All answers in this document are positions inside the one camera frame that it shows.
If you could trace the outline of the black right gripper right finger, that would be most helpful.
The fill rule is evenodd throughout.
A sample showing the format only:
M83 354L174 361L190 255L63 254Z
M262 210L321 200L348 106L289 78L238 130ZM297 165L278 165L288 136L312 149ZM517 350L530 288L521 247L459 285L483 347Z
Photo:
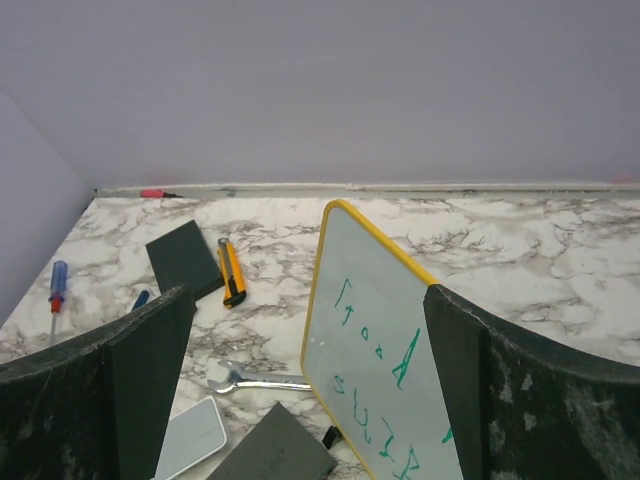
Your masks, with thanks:
M636 479L639 369L495 316L443 285L423 309L466 479Z

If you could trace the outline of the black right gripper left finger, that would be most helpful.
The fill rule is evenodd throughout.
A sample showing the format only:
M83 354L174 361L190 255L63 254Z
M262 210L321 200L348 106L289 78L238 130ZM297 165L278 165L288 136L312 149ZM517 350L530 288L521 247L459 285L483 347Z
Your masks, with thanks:
M2 478L153 478L193 317L178 287L2 364Z

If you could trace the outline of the yellow framed whiteboard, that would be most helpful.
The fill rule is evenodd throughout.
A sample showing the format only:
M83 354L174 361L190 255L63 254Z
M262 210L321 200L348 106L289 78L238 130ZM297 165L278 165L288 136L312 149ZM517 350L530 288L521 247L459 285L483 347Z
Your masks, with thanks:
M463 476L423 310L434 281L353 205L326 205L301 371L373 479Z

